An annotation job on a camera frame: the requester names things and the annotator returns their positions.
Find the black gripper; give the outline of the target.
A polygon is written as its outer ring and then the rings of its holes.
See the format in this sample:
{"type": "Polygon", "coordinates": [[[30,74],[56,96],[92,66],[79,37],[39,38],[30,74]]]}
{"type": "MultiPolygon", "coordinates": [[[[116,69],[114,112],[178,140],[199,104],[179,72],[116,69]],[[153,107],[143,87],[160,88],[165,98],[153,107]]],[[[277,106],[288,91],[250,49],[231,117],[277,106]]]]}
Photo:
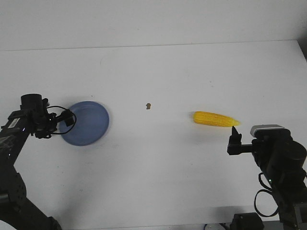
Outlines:
{"type": "Polygon", "coordinates": [[[34,122],[33,134],[38,139],[49,139],[52,135],[64,135],[73,129],[73,112],[65,109],[60,115],[56,113],[46,113],[34,122]],[[66,127],[70,127],[67,131],[56,132],[58,123],[64,122],[66,127]]]}
{"type": "Polygon", "coordinates": [[[238,132],[235,126],[232,126],[232,135],[229,137],[227,153],[229,155],[239,155],[241,153],[253,153],[252,144],[242,144],[242,134],[238,132]]]}

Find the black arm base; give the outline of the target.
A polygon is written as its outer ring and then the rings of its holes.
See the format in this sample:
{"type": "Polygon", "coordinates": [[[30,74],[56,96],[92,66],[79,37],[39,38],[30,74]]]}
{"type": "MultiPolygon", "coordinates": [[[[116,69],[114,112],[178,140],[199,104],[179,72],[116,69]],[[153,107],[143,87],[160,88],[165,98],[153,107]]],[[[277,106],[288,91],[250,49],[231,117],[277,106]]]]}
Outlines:
{"type": "Polygon", "coordinates": [[[263,230],[264,224],[255,212],[234,214],[231,230],[263,230]]]}

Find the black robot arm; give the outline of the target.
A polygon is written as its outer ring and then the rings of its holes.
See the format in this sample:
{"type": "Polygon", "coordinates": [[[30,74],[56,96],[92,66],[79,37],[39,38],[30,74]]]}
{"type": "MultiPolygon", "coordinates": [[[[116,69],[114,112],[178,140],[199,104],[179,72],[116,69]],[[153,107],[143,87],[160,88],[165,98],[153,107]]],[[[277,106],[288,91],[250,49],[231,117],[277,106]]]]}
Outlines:
{"type": "Polygon", "coordinates": [[[57,134],[61,121],[73,129],[77,117],[64,108],[60,115],[49,113],[47,98],[40,94],[21,96],[20,109],[13,111],[0,128],[0,219],[16,230],[60,230],[53,217],[46,216],[27,198],[25,183],[15,162],[29,136],[49,139],[57,134]]]}
{"type": "Polygon", "coordinates": [[[257,125],[250,131],[251,144],[242,144],[242,135],[235,127],[229,137],[227,153],[239,155],[251,153],[260,176],[268,181],[264,191],[272,195],[285,230],[307,228],[307,177],[303,165],[307,150],[293,140],[290,130],[279,125],[257,125]]]}

